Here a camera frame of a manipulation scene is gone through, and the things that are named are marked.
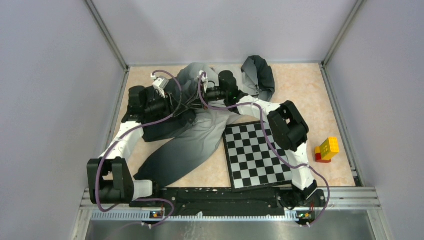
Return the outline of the grey gradient zip jacket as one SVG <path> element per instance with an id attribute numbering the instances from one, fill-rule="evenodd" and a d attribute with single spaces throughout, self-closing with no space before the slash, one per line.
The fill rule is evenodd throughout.
<path id="1" fill-rule="evenodd" d="M 241 67 L 193 62 L 176 76 L 183 88 L 183 101 L 197 93 L 197 78 L 205 71 L 211 82 L 217 83 L 219 73 L 230 71 L 237 80 L 239 89 L 255 98 L 269 102 L 275 93 L 275 79 L 267 61 L 252 55 Z M 150 154 L 133 176 L 135 180 L 151 180 L 166 187 L 183 178 L 218 149 L 227 125 L 241 116 L 231 110 L 188 110 L 166 122 L 144 128 L 145 142 L 169 141 Z"/>

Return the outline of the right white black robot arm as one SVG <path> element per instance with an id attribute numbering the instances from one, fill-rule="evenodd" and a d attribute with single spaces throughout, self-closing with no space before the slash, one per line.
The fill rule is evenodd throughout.
<path id="1" fill-rule="evenodd" d="M 197 99 L 203 108 L 231 111 L 268 123 L 274 144 L 284 150 L 282 162 L 291 169 L 293 200 L 299 206 L 307 206 L 316 193 L 315 170 L 309 165 L 307 140 L 309 127 L 292 101 L 277 104 L 260 100 L 239 90 L 231 71 L 219 75 L 219 85 L 208 87 L 207 73 L 201 70 L 197 80 Z"/>

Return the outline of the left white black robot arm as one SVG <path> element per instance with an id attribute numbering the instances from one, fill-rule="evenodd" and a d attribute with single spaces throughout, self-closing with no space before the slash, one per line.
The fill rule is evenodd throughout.
<path id="1" fill-rule="evenodd" d="M 118 134 L 105 152 L 90 159 L 86 166 L 90 200 L 103 212 L 103 204 L 116 206 L 141 199 L 154 207 L 160 202 L 156 183 L 150 179 L 134 180 L 128 160 L 147 129 L 175 120 L 187 111 L 182 90 L 173 93 L 135 86 L 128 94 Z"/>

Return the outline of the black white checkerboard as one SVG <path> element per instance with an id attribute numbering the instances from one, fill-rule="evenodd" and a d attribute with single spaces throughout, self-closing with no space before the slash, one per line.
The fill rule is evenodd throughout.
<path id="1" fill-rule="evenodd" d="M 259 121 L 227 125 L 222 138 L 233 192 L 289 185 L 291 169 L 269 148 L 265 136 L 286 162 L 285 152 L 272 136 L 269 125 Z"/>

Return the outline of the yellow toy brick block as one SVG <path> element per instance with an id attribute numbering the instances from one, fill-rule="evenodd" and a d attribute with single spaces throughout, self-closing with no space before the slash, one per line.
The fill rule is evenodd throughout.
<path id="1" fill-rule="evenodd" d="M 322 161 L 330 161 L 340 152 L 339 142 L 335 136 L 329 136 L 320 146 Z"/>

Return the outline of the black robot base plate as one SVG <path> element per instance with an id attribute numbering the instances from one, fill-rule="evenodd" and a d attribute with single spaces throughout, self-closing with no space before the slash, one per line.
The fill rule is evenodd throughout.
<path id="1" fill-rule="evenodd" d="M 173 217 L 265 217 L 282 216 L 289 210 L 316 210 L 326 203 L 323 190 L 304 200 L 290 188 L 266 187 L 233 192 L 230 188 L 162 188 L 152 196 L 126 196 L 132 208 L 159 208 Z"/>

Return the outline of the aluminium frame rail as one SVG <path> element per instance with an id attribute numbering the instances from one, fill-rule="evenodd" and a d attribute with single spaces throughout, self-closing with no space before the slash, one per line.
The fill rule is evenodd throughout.
<path id="1" fill-rule="evenodd" d="M 230 188 L 165 188 L 157 197 L 162 201 L 121 203 L 102 212 L 86 190 L 80 208 L 91 210 L 95 220 L 143 221 L 288 221 L 312 220 L 326 211 L 379 210 L 372 187 L 319 188 L 308 201 L 289 197 L 286 187 L 270 187 L 243 192 Z"/>

